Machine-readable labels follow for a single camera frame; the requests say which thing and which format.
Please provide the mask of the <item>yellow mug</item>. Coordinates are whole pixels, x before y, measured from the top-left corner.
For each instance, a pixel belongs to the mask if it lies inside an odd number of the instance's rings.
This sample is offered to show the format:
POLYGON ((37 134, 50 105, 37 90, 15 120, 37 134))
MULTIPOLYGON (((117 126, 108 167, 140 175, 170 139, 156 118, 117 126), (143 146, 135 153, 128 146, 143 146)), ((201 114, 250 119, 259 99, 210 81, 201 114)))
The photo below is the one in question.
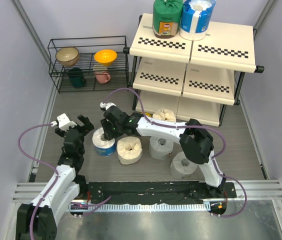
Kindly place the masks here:
POLYGON ((146 115, 147 117, 152 118, 152 115, 151 115, 150 113, 148 113, 148 112, 145 112, 145 115, 146 115))

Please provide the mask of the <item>cream roll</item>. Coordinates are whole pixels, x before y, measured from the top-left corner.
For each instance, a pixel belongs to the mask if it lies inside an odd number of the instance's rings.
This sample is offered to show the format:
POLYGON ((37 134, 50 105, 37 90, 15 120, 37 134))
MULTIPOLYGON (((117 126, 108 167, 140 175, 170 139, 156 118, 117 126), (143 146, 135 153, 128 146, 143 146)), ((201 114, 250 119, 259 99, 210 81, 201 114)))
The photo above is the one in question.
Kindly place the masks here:
POLYGON ((176 116, 172 110, 166 108, 160 108, 156 112, 152 114, 152 118, 156 120, 166 121, 166 122, 173 122, 177 121, 176 116))
POLYGON ((142 144, 138 137, 128 136, 117 141, 116 152, 122 165, 138 162, 143 154, 142 144))

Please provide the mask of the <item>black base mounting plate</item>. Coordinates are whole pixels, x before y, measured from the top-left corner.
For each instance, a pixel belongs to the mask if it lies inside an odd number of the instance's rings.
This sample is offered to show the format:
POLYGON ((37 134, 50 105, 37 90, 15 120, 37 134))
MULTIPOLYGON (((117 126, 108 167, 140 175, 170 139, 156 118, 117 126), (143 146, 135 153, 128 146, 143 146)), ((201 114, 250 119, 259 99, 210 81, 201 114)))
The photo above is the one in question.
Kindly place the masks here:
POLYGON ((93 204, 110 197, 108 204, 113 205, 185 205, 199 204, 205 199, 234 199, 237 197, 235 186, 226 182, 221 194, 209 191, 200 181, 117 181, 89 182, 87 192, 93 204))

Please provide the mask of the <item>orange bowl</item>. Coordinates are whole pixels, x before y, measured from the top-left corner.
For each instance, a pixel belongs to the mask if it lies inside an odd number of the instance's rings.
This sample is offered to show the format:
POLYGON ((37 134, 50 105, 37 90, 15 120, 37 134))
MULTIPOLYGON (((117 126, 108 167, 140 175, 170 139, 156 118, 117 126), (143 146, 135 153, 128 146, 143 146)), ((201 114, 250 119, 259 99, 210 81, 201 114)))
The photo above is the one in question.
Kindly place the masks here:
POLYGON ((94 60, 106 67, 110 66, 117 59, 117 52, 112 49, 104 49, 98 51, 94 55, 94 60))

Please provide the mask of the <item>blue striped plastic-wrapped roll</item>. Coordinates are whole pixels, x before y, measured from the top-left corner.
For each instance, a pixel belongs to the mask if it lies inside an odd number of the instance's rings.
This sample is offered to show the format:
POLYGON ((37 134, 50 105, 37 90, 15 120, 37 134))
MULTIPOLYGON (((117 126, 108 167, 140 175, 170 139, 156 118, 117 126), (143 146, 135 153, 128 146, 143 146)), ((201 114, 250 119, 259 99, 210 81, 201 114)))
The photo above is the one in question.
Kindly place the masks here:
POLYGON ((216 0, 186 0, 183 4, 179 34, 189 41, 205 38, 216 0))

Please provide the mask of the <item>grey wrapped roll front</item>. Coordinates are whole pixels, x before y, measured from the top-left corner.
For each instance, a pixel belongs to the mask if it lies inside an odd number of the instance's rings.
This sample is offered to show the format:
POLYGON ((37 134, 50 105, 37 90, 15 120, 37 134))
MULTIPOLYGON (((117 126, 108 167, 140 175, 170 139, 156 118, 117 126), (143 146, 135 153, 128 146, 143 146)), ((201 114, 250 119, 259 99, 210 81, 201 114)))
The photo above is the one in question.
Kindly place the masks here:
POLYGON ((196 163, 186 158, 184 152, 179 152, 170 163, 170 174, 178 180, 187 179, 196 171, 197 167, 196 163))

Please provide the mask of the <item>beige ceramic bowl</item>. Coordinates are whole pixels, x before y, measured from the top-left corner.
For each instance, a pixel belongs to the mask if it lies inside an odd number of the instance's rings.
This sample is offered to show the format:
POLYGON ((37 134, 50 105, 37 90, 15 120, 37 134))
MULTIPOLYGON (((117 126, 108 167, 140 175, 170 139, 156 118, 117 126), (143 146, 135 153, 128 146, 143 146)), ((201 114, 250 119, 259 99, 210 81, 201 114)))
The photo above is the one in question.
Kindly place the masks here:
POLYGON ((80 53, 75 47, 63 47, 56 52, 55 58, 63 67, 72 67, 79 61, 80 53))

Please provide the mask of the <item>grey wrapped roll rear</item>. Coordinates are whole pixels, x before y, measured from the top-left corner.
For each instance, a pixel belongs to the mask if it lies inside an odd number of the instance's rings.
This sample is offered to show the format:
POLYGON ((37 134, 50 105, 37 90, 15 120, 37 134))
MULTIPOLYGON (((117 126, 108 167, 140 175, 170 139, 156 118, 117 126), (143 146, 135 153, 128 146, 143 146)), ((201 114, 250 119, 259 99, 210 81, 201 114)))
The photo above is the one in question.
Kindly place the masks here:
POLYGON ((151 136, 149 139, 149 154, 153 159, 165 160, 172 155, 174 142, 151 136))

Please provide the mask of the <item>cream wrapped roll front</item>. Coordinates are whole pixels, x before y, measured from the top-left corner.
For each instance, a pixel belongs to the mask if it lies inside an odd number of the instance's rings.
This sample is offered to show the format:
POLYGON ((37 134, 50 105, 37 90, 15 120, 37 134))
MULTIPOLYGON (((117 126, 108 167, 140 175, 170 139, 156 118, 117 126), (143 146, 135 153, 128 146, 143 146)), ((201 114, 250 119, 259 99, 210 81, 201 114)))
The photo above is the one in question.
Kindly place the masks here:
POLYGON ((138 162, 143 154, 142 144, 138 137, 128 136, 117 141, 116 152, 122 165, 138 162))

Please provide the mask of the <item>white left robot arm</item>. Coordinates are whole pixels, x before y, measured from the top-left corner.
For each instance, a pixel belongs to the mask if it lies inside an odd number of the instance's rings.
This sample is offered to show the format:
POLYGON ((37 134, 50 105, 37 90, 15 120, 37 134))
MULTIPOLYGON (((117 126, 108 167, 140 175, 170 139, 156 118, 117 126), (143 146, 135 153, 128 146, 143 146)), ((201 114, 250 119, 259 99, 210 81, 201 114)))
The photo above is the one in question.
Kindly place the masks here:
POLYGON ((84 163, 85 136, 94 125, 88 117, 79 115, 77 118, 82 125, 70 120, 65 113, 49 124, 64 139, 62 152, 44 189, 30 203, 23 203, 18 208, 17 240, 54 240, 57 226, 70 203, 87 195, 86 178, 79 171, 84 163))

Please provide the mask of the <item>green paper towel roll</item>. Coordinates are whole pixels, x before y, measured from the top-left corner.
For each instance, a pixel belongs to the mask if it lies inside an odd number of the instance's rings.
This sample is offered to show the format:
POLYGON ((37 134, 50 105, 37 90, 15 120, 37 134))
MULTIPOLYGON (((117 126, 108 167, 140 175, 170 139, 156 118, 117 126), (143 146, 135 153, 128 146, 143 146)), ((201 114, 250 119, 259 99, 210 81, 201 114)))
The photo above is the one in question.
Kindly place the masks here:
POLYGON ((155 0, 153 3, 152 30, 160 39, 177 35, 183 11, 182 0, 155 0))

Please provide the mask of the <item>white roll blue base wrap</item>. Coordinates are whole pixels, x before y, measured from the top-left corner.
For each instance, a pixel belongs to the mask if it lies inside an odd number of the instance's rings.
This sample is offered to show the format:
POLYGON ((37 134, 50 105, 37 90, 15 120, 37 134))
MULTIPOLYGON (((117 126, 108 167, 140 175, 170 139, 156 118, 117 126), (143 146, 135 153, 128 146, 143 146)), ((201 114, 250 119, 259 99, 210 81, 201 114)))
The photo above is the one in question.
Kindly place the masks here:
POLYGON ((99 127, 94 131, 92 135, 92 143, 95 147, 96 152, 101 156, 111 156, 116 151, 116 140, 105 139, 105 132, 102 127, 99 127))

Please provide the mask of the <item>dark green mug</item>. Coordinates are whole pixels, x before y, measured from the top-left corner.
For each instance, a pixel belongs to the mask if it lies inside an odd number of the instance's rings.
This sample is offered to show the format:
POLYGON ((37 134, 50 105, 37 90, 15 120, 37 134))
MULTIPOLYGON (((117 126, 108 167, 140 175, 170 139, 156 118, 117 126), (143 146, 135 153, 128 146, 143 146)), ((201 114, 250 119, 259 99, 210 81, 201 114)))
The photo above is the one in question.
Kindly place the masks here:
POLYGON ((86 80, 83 75, 83 71, 81 68, 75 67, 71 68, 67 72, 70 83, 74 88, 82 88, 86 85, 86 80))

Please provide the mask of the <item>pink mug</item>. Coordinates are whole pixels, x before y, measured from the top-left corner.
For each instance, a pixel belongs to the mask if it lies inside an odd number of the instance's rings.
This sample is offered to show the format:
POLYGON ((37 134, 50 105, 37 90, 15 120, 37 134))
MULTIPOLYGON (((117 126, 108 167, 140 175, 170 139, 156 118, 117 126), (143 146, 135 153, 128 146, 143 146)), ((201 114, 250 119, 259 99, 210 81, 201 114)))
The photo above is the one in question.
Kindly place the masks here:
POLYGON ((102 64, 95 64, 93 72, 96 80, 100 84, 106 84, 111 80, 111 75, 108 73, 108 68, 102 64))

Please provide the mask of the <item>grey wrapped roll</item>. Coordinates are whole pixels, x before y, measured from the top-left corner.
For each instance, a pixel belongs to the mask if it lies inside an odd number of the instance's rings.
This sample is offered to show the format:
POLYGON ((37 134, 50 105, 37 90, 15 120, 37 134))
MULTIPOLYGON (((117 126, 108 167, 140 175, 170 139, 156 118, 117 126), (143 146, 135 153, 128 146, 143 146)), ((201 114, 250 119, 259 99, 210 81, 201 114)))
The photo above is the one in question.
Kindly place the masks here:
POLYGON ((174 142, 151 136, 149 139, 149 154, 153 159, 165 160, 172 155, 174 142))
POLYGON ((196 171, 197 167, 196 163, 186 158, 184 152, 179 152, 170 163, 170 174, 178 180, 187 179, 196 171))

